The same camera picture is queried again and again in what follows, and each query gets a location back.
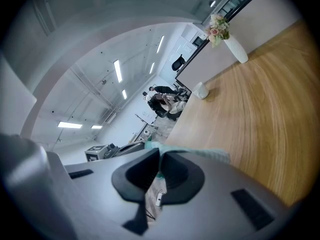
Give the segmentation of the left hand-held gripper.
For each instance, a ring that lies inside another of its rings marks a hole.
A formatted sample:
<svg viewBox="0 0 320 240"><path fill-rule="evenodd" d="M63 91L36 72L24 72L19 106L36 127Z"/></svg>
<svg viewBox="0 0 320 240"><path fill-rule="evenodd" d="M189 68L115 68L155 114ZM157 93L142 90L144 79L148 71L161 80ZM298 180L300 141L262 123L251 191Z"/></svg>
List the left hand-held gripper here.
<svg viewBox="0 0 320 240"><path fill-rule="evenodd" d="M140 150L143 150L144 148L145 148L144 141L132 142L125 146L122 146L121 148L111 143L108 145L92 146L88 150L85 150L84 153L87 161L93 162L93 161L112 158L116 155L116 153L117 153L117 156L120 157L120 156L128 155L134 152L138 152Z"/></svg>

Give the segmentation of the white cup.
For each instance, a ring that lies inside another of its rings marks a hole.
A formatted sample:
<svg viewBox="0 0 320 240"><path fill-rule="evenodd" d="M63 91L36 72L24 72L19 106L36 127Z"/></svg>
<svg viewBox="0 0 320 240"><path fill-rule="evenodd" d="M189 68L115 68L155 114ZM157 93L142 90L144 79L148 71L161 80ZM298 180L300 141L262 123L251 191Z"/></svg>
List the white cup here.
<svg viewBox="0 0 320 240"><path fill-rule="evenodd" d="M193 89L192 94L197 98L203 100L209 95L209 90L206 88L203 82L199 82Z"/></svg>

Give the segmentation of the pastel flower bouquet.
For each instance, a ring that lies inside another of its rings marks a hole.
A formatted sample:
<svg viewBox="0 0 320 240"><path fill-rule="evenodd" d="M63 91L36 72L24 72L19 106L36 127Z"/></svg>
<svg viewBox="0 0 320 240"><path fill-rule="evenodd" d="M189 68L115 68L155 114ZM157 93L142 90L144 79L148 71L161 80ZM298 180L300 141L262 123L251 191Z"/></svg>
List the pastel flower bouquet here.
<svg viewBox="0 0 320 240"><path fill-rule="evenodd" d="M218 46L221 41L230 38L229 26L228 20L221 14L212 14L210 16L209 26L205 29L205 35L213 48Z"/></svg>

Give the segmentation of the black office chair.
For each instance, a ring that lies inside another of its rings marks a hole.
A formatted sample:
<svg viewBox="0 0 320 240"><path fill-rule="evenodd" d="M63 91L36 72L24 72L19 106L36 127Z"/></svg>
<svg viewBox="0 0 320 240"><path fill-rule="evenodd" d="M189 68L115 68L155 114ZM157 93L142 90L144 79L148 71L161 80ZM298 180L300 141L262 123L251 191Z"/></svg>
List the black office chair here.
<svg viewBox="0 0 320 240"><path fill-rule="evenodd" d="M172 65L171 68L173 71L178 71L180 69L181 66L183 66L186 63L185 59L183 58L183 55L181 54L177 60L175 60Z"/></svg>

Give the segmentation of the light blue cloth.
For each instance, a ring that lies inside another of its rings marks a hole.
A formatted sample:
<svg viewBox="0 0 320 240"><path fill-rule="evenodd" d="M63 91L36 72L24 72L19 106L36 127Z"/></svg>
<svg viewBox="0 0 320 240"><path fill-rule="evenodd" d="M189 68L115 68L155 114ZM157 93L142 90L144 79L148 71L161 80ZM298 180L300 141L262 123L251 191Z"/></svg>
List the light blue cloth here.
<svg viewBox="0 0 320 240"><path fill-rule="evenodd" d="M212 160L217 160L226 164L231 162L230 154L222 149L194 149L180 146L172 146L160 143L158 141L150 141L147 140L144 143L145 149L154 149L157 148L160 154L160 161L162 161L162 157L165 153L170 152L178 152L178 153L192 153L196 156L209 158Z"/></svg>

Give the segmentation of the wooden table with white legs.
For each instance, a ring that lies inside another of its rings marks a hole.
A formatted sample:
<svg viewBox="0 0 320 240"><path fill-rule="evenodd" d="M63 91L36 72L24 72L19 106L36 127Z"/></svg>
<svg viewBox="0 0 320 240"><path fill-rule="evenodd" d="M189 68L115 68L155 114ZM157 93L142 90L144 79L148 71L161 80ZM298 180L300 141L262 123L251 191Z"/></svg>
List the wooden table with white legs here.
<svg viewBox="0 0 320 240"><path fill-rule="evenodd" d="M292 0L252 0L230 21L230 33L249 54L301 18ZM216 47L208 43L191 59L177 80L193 89L237 61L224 42Z"/></svg>

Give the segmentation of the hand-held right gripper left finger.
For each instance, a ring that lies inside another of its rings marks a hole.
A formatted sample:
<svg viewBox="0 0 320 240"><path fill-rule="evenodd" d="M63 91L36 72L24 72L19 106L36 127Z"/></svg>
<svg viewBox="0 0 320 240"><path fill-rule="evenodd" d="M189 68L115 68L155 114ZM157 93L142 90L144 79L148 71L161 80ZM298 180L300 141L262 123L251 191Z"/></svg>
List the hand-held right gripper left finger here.
<svg viewBox="0 0 320 240"><path fill-rule="evenodd" d="M144 149L124 156L63 165L47 153L58 221L55 240L160 240L149 227L144 169L157 169L159 151Z"/></svg>

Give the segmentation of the white ribbed vase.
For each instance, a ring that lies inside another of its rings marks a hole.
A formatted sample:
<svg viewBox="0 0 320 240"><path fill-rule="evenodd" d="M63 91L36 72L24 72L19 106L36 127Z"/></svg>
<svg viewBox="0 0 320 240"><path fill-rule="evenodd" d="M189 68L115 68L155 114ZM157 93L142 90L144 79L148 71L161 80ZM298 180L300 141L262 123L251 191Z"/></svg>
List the white ribbed vase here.
<svg viewBox="0 0 320 240"><path fill-rule="evenodd" d="M230 34L228 39L224 39L224 42L241 64L244 64L249 60L245 49L233 35Z"/></svg>

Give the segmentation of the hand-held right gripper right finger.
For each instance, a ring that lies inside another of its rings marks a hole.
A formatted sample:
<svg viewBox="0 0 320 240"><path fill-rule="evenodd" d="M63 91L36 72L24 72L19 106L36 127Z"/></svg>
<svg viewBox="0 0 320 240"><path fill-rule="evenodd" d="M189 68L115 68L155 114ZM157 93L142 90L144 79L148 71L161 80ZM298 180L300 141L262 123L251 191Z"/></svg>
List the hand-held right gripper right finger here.
<svg viewBox="0 0 320 240"><path fill-rule="evenodd" d="M153 240L270 240L291 216L261 183L230 164L193 153L166 153L162 212Z"/></svg>

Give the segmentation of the black coat rack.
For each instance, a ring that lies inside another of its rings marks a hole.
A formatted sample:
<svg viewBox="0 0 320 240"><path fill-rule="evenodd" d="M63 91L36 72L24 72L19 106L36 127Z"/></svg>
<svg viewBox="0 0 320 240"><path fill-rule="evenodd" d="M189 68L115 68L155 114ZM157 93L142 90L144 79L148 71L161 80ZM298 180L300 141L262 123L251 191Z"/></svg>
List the black coat rack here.
<svg viewBox="0 0 320 240"><path fill-rule="evenodd" d="M147 121L145 121L143 118L141 118L138 114L134 114L138 119L140 119L143 123L149 125L149 123Z"/></svg>

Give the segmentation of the group of ceiling light panels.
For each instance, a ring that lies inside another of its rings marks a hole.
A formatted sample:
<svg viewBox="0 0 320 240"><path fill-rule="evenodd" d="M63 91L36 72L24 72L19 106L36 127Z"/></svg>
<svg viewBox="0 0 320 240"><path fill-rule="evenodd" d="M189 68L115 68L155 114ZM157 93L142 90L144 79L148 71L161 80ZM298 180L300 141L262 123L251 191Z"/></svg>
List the group of ceiling light panels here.
<svg viewBox="0 0 320 240"><path fill-rule="evenodd" d="M165 36L136 34L128 41L107 41L75 62L66 72L85 89L85 101L70 115L98 129L116 115L156 73Z"/></svg>

